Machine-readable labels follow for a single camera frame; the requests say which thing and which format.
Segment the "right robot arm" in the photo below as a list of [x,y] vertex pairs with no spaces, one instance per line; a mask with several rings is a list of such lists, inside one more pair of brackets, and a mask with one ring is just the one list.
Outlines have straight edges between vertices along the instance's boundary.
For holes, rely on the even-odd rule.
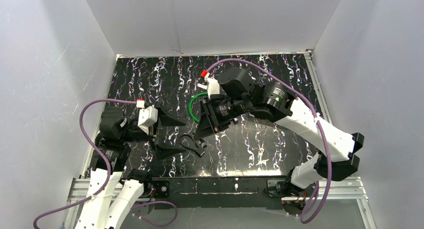
[[357,172],[363,147],[361,133],[346,133],[314,113],[294,92],[280,82],[256,82],[249,72],[232,67],[218,78],[201,73],[199,86],[207,97],[194,133],[196,141],[229,128],[241,115],[273,123],[301,136],[318,149],[307,162],[291,169],[284,180],[270,184],[270,197],[297,195],[321,179],[340,182]]

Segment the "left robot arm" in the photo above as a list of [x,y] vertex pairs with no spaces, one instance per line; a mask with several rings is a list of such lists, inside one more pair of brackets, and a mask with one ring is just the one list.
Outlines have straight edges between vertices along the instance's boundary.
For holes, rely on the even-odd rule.
[[99,133],[94,145],[97,161],[90,171],[87,200],[75,227],[77,229],[118,229],[136,201],[152,201],[156,187],[144,170],[132,169],[123,177],[131,143],[148,143],[159,159],[181,153],[173,145],[156,142],[161,127],[179,127],[185,123],[170,116],[159,105],[140,106],[138,117],[126,116],[118,106],[107,107],[100,116]]

